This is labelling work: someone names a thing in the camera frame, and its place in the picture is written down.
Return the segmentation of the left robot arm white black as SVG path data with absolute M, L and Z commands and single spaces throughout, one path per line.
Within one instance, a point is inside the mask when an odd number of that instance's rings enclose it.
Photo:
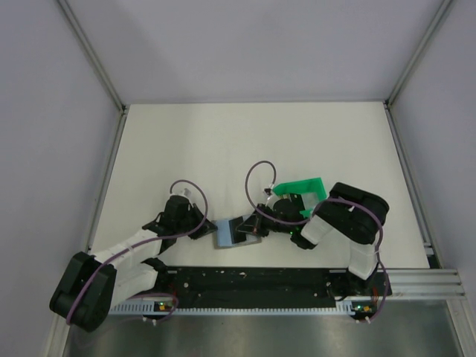
M 49 309 L 69 324 L 93 332 L 119 303 L 142 292 L 160 295 L 167 290 L 167 268 L 158 256 L 178 238 L 198 239 L 217 229 L 184 194 L 171 195 L 164 210 L 132 237 L 94 254 L 75 254 Z

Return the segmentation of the silver VIP card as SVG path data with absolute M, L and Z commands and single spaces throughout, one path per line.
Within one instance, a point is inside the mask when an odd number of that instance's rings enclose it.
M 316 192 L 302 193 L 300 197 L 303 202 L 304 210 L 313 209 L 320 201 Z

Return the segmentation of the aluminium frame post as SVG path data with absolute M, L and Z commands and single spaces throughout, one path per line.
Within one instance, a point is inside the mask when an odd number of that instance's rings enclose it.
M 118 91 L 113 85 L 106 68 L 102 64 L 100 57 L 98 56 L 96 50 L 90 42 L 89 37 L 83 29 L 83 26 L 80 24 L 80 21 L 77 18 L 77 15 L 75 14 L 69 1 L 55 0 L 54 3 L 58 7 L 60 14 L 70 27 L 70 30 L 74 35 L 74 38 L 76 39 L 80 50 L 83 52 L 85 58 L 89 62 L 91 69 L 93 70 L 96 78 L 99 80 L 105 93 L 108 95 L 115 108 L 119 112 L 124 113 L 126 111 L 126 104 L 121 99 Z
M 436 13 L 432 16 L 431 21 L 419 39 L 414 51 L 412 52 L 412 55 L 406 62 L 402 72 L 398 76 L 397 81 L 390 91 L 390 94 L 385 100 L 385 106 L 388 110 L 390 110 L 399 99 L 399 96 L 405 89 L 418 65 L 421 63 L 425 53 L 430 48 L 432 42 L 436 38 L 438 31 L 443 26 L 456 3 L 457 1 L 455 0 L 440 1 Z

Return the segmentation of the grey card holder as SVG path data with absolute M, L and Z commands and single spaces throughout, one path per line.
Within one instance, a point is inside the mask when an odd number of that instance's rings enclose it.
M 237 231 L 237 227 L 242 224 L 249 215 L 240 216 L 234 219 L 223 219 L 215 221 L 217 227 L 214 233 L 214 248 L 227 249 L 237 248 L 245 245 L 253 245 L 262 242 L 261 237 Z

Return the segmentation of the right aluminium frame post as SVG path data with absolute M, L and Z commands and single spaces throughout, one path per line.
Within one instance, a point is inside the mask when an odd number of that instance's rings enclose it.
M 443 26 L 456 3 L 457 1 L 455 0 L 440 1 L 436 13 L 432 16 L 431 21 L 419 39 L 414 51 L 412 52 L 412 55 L 406 62 L 402 72 L 398 76 L 397 81 L 390 91 L 390 94 L 385 100 L 385 106 L 388 110 L 390 110 L 399 99 L 399 96 L 405 89 L 418 65 L 421 63 L 425 53 L 430 48 L 432 42 L 436 38 L 438 31 Z

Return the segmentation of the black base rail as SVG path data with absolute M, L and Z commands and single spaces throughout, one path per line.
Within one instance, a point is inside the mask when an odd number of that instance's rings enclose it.
M 375 272 L 363 281 L 337 268 L 169 266 L 151 292 L 170 293 L 180 308 L 331 307 L 345 298 L 390 296 L 390 281 Z

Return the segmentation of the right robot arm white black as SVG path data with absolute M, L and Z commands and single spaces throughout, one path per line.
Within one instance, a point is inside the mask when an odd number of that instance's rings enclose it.
M 362 295 L 375 283 L 379 245 L 390 207 L 381 197 L 338 182 L 329 196 L 315 189 L 315 180 L 279 184 L 268 190 L 271 204 L 258 204 L 235 227 L 239 234 L 263 238 L 288 234 L 299 248 L 316 248 L 327 237 L 342 238 L 349 246 L 346 268 L 349 289 Z

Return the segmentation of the green plastic bin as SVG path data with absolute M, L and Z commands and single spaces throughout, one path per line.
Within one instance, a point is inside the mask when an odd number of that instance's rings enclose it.
M 327 197 L 327 193 L 324 189 L 324 183 L 322 182 L 321 178 L 310 178 L 300 181 L 281 183 L 275 186 L 274 191 L 276 196 L 289 199 L 291 203 L 299 209 L 300 214 L 304 218 L 308 218 L 314 208 L 311 210 L 304 210 L 303 202 L 300 197 L 302 193 L 316 192 L 318 194 L 318 198 L 320 199 L 319 203 L 325 200 Z

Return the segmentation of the left aluminium frame post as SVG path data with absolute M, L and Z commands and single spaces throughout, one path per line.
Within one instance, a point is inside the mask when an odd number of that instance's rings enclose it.
M 83 26 L 80 24 L 80 21 L 77 18 L 77 15 L 75 14 L 69 1 L 55 0 L 54 3 L 58 7 L 60 14 L 70 27 L 70 30 L 74 35 L 74 38 L 76 39 L 80 50 L 83 52 L 85 58 L 89 62 L 91 69 L 93 70 L 96 78 L 99 80 L 105 93 L 108 95 L 115 108 L 119 112 L 124 113 L 126 111 L 126 104 L 121 99 L 118 91 L 113 85 L 106 68 L 102 64 L 100 57 L 98 56 L 96 50 L 90 42 L 89 37 L 83 29 Z

